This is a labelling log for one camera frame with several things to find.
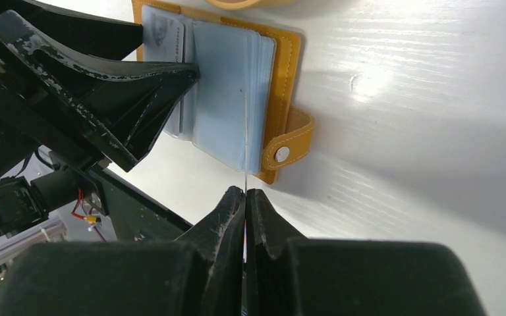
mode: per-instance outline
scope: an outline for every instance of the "electrical wire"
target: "electrical wire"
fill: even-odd
[[[91,208],[88,213],[82,209],[84,214],[86,214],[86,216],[90,216],[92,215],[92,211],[94,210],[94,208]],[[92,230],[96,232],[97,236],[99,237],[99,239],[102,241],[102,242],[106,242],[107,240],[105,239],[105,237],[103,237],[103,234],[99,231],[98,227],[96,227],[95,225],[92,227]]]
[[[32,158],[32,154],[30,154],[29,156],[24,158],[24,162],[22,162],[22,166],[21,166],[20,170],[16,173],[16,175],[13,178],[17,178],[18,176],[20,176],[21,173],[23,173],[26,170],[26,168],[28,168],[28,164],[30,163],[31,158]]]
[[[36,159],[39,160],[41,163],[43,163],[47,168],[53,169],[53,165],[42,157],[39,149],[36,149],[34,155],[36,156]]]
[[[83,221],[85,221],[86,219],[84,218],[84,216],[76,214],[76,209],[78,209],[78,207],[80,206],[80,203],[82,202],[83,199],[84,199],[84,194],[82,193],[81,189],[78,189],[78,200],[76,201],[76,204],[74,205],[74,209],[72,209],[72,212],[70,212],[70,214],[72,216],[76,217],[77,219],[82,219]]]
[[[78,199],[76,201],[76,204],[74,205],[74,209],[72,209],[72,212],[70,212],[70,213],[72,216],[76,217],[77,219],[82,219],[83,221],[88,221],[88,218],[92,217],[92,210],[94,210],[94,208],[91,208],[88,213],[84,210],[84,208],[82,208],[82,211],[84,212],[85,216],[76,214],[76,210],[78,209],[78,207],[82,203],[82,200],[84,200],[84,194],[82,193],[81,189],[78,189]],[[103,234],[99,231],[98,227],[96,227],[96,225],[92,226],[92,230],[96,232],[97,236],[99,237],[99,239],[102,242],[107,241],[105,239],[105,237],[103,236]]]

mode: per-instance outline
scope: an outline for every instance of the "connector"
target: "connector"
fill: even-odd
[[[99,216],[86,216],[84,220],[89,222],[90,224],[98,224],[101,223],[101,217]]]

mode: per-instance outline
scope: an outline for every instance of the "white stitching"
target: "white stitching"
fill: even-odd
[[[298,135],[296,135],[296,136],[294,136],[294,137],[292,137],[292,138],[286,138],[285,140],[281,140],[280,142],[277,142],[277,143],[275,143],[274,145],[272,145],[271,149],[270,149],[269,151],[267,151],[267,165],[268,165],[269,167],[271,167],[271,168],[284,167],[284,166],[290,165],[290,164],[292,164],[292,163],[294,163],[294,162],[298,161],[299,159],[301,159],[301,158],[305,157],[305,155],[307,155],[307,153],[309,152],[309,150],[308,150],[305,154],[301,155],[300,157],[298,157],[298,158],[296,158],[296,159],[294,159],[294,160],[292,160],[292,161],[286,162],[286,163],[281,163],[281,164],[278,164],[278,165],[272,165],[272,164],[271,164],[271,161],[270,161],[270,158],[271,158],[271,153],[273,152],[273,150],[274,150],[276,147],[278,147],[278,145],[280,145],[280,144],[282,144],[282,143],[285,143],[285,142],[289,142],[289,141],[291,141],[291,140],[295,140],[296,138],[299,138],[299,137],[301,137],[301,136],[303,136],[303,135],[305,135],[305,134],[307,134],[307,133],[311,132],[312,130],[313,130],[313,126],[309,127],[309,128],[308,128],[305,132],[303,132],[303,133],[301,133],[301,134],[298,134]]]
[[[133,1],[133,3],[132,3],[133,10],[137,9],[136,6],[135,6],[137,3],[140,3],[141,5],[151,5],[151,6],[155,7],[155,8],[164,9],[166,11],[173,12],[171,10],[172,8],[166,6],[166,5],[162,4],[162,3],[150,3],[150,2],[144,2],[144,1]]]
[[[296,107],[291,107],[291,111],[296,113],[297,115],[300,115],[301,117],[303,117],[304,119],[308,120],[311,122],[311,118],[310,118],[310,115],[307,115],[304,111],[301,111],[300,109],[297,109]]]

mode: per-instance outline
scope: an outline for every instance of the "yellow leather card holder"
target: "yellow leather card holder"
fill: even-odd
[[[291,105],[302,46],[299,34],[163,1],[132,0],[132,5],[134,20],[139,24],[142,23],[142,6],[149,5],[190,18],[253,30],[273,38],[276,54],[267,105],[261,173],[256,176],[273,184],[280,168],[296,163],[309,153],[313,116]],[[139,61],[142,54],[141,47],[137,50]]]

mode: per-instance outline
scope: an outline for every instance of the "leather strap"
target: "leather strap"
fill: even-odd
[[[225,10],[241,10],[257,7],[278,7],[280,5],[288,5],[297,0],[206,0],[215,7]]]
[[[313,116],[297,107],[290,107],[286,133],[280,135],[266,146],[263,153],[263,168],[278,170],[302,159],[309,153],[315,120]],[[289,152],[278,161],[277,152],[285,149]]]

